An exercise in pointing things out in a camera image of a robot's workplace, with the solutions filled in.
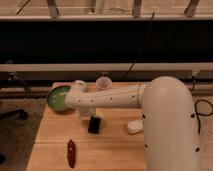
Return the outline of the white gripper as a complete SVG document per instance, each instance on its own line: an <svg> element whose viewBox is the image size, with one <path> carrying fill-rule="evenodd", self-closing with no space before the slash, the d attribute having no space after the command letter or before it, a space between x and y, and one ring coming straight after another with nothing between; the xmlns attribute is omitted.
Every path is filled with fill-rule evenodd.
<svg viewBox="0 0 213 171"><path fill-rule="evenodd" d="M79 113L79 118L81 120L88 119L92 115L93 115L93 117L101 119L101 120L104 118L104 113L103 112L96 111L96 109L92 108L92 107L83 107L83 108L80 108L78 110L78 113Z"/></svg>

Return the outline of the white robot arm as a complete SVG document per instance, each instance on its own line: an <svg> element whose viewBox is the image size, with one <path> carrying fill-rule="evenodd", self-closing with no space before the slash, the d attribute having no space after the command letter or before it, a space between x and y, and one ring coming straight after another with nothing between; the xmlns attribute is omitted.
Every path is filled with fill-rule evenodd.
<svg viewBox="0 0 213 171"><path fill-rule="evenodd" d="M140 108L147 171L202 171L193 98L174 77L99 92L74 86L65 104L75 109Z"/></svg>

